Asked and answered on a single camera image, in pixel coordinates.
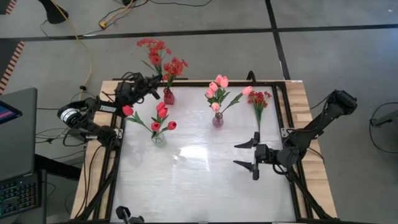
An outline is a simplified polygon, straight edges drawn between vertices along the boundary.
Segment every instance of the pink flower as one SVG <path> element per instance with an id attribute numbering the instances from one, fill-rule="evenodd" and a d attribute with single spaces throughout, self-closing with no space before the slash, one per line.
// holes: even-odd
<path id="1" fill-rule="evenodd" d="M 163 108 L 166 107 L 166 104 L 164 102 L 160 102 L 157 106 L 156 106 L 156 110 L 159 111 Z"/>
<path id="2" fill-rule="evenodd" d="M 242 94 L 245 96 L 249 96 L 249 94 L 253 91 L 253 87 L 248 86 L 242 90 Z"/>
<path id="3" fill-rule="evenodd" d="M 206 91 L 206 96 L 207 96 L 207 98 L 212 98 L 212 97 L 214 97 L 214 92 L 213 92 L 213 90 L 207 90 L 207 91 Z"/>
<path id="4" fill-rule="evenodd" d="M 150 126 L 153 131 L 158 131 L 160 128 L 160 124 L 158 122 L 153 122 Z"/>
<path id="5" fill-rule="evenodd" d="M 175 121 L 170 121 L 169 124 L 167 125 L 167 128 L 171 131 L 174 130 L 176 127 L 177 127 L 177 124 Z"/>
<path id="6" fill-rule="evenodd" d="M 218 74 L 217 75 L 217 78 L 216 78 L 216 82 L 217 82 L 217 84 L 221 84 L 221 80 L 223 79 L 223 76 L 222 75 L 220 75 L 220 74 Z"/>
<path id="7" fill-rule="evenodd" d="M 209 87 L 210 87 L 210 90 L 211 91 L 217 91 L 218 90 L 218 86 L 217 86 L 217 84 L 215 84 L 214 82 L 211 82 L 210 84 L 209 84 Z"/>
<path id="8" fill-rule="evenodd" d="M 213 109 L 214 112 L 218 113 L 220 111 L 220 105 L 214 102 L 211 104 L 211 109 Z"/>
<path id="9" fill-rule="evenodd" d="M 228 78 L 227 77 L 223 77 L 223 79 L 221 79 L 220 86 L 223 87 L 223 88 L 227 88 L 228 87 Z"/>
<path id="10" fill-rule="evenodd" d="M 126 115 L 126 116 L 130 116 L 134 112 L 134 110 L 132 110 L 132 108 L 130 106 L 128 106 L 128 105 L 123 106 L 122 107 L 122 111 L 123 111 L 124 115 Z"/>
<path id="11" fill-rule="evenodd" d="M 169 109 L 167 109 L 167 108 L 162 108 L 162 109 L 158 110 L 157 115 L 159 115 L 159 117 L 163 119 L 167 116 L 168 110 Z"/>

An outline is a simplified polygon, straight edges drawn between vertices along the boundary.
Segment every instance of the pink tulip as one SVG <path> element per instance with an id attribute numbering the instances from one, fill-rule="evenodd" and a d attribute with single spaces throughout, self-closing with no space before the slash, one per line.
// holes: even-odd
<path id="1" fill-rule="evenodd" d="M 249 96 L 249 94 L 253 91 L 253 87 L 248 86 L 242 90 L 242 94 L 245 96 Z"/>
<path id="2" fill-rule="evenodd" d="M 210 87 L 210 89 L 211 89 L 213 92 L 215 92 L 215 91 L 218 90 L 218 86 L 217 86 L 217 84 L 215 84 L 214 82 L 211 82 L 211 83 L 209 84 L 209 87 Z"/>
<path id="3" fill-rule="evenodd" d="M 211 109 L 213 109 L 214 112 L 218 113 L 220 111 L 220 105 L 214 102 L 211 104 Z"/>
<path id="4" fill-rule="evenodd" d="M 220 75 L 220 74 L 218 74 L 217 75 L 217 78 L 216 78 L 216 82 L 217 82 L 217 84 L 221 84 L 221 80 L 223 79 L 223 76 L 222 75 Z"/>
<path id="5" fill-rule="evenodd" d="M 126 115 L 126 116 L 130 116 L 130 115 L 132 115 L 133 112 L 134 112 L 134 111 L 132 110 L 132 108 L 131 108 L 130 106 L 128 106 L 128 105 L 123 106 L 123 107 L 122 107 L 122 111 L 123 111 L 124 115 Z"/>
<path id="6" fill-rule="evenodd" d="M 212 98 L 214 96 L 213 90 L 206 90 L 206 96 L 207 98 Z"/>
<path id="7" fill-rule="evenodd" d="M 228 78 L 227 77 L 223 77 L 223 79 L 221 79 L 220 86 L 223 87 L 223 88 L 227 88 L 228 87 Z"/>
<path id="8" fill-rule="evenodd" d="M 159 115 L 159 117 L 160 118 L 165 118 L 166 117 L 166 115 L 167 115 L 167 111 L 168 111 L 169 109 L 167 109 L 167 108 L 162 108 L 162 109 L 160 109 L 158 112 L 157 112 L 157 114 Z"/>

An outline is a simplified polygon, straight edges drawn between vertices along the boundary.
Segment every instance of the power cord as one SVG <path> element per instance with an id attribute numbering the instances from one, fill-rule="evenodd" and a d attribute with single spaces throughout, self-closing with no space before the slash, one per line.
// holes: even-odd
<path id="1" fill-rule="evenodd" d="M 371 138 L 371 141 L 372 141 L 374 147 L 376 147 L 378 150 L 383 151 L 383 152 L 386 152 L 386 153 L 398 154 L 398 152 L 387 151 L 387 150 L 382 149 L 381 147 L 379 147 L 379 146 L 374 142 L 374 139 L 373 139 L 373 136 L 372 136 L 372 121 L 374 121 L 374 115 L 376 114 L 376 112 L 377 112 L 380 108 L 382 108 L 383 106 L 394 105 L 394 104 L 398 104 L 398 102 L 383 103 L 382 105 L 380 105 L 379 107 L 377 107 L 376 110 L 374 110 L 374 112 L 373 112 L 373 114 L 372 114 L 372 116 L 371 116 L 371 119 L 369 120 L 369 136 L 370 136 L 370 138 Z"/>

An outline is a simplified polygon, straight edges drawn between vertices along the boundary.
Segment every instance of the glass vase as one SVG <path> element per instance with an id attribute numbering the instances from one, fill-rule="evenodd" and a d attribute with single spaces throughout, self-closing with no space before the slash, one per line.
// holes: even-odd
<path id="1" fill-rule="evenodd" d="M 166 142 L 166 139 L 164 138 L 164 134 L 163 133 L 160 133 L 160 134 L 156 135 L 151 140 L 157 146 L 162 146 Z"/>
<path id="2" fill-rule="evenodd" d="M 213 126 L 219 128 L 223 124 L 224 124 L 223 114 L 220 112 L 216 113 L 216 116 L 213 118 Z"/>
<path id="3" fill-rule="evenodd" d="M 173 92 L 169 88 L 165 88 L 163 92 L 164 92 L 164 98 L 163 98 L 164 103 L 167 105 L 173 105 L 175 99 Z"/>

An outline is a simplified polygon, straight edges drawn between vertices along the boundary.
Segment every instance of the red tulip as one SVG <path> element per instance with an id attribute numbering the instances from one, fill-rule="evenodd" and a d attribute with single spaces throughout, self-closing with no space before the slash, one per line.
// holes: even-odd
<path id="1" fill-rule="evenodd" d="M 167 127 L 169 130 L 174 130 L 177 127 L 177 124 L 175 121 L 170 121 Z"/>
<path id="2" fill-rule="evenodd" d="M 134 113 L 134 110 L 128 105 L 123 106 L 122 111 L 123 111 L 124 115 L 126 115 L 126 116 L 130 116 Z"/>
<path id="3" fill-rule="evenodd" d="M 153 122 L 150 126 L 153 131 L 158 131 L 160 128 L 160 124 L 158 122 Z"/>
<path id="4" fill-rule="evenodd" d="M 166 104 L 164 102 L 160 102 L 157 106 L 156 106 L 156 110 L 159 111 L 163 108 L 166 107 Z"/>
<path id="5" fill-rule="evenodd" d="M 159 115 L 160 118 L 165 118 L 167 116 L 167 108 L 162 108 L 160 110 L 158 110 L 157 115 Z"/>

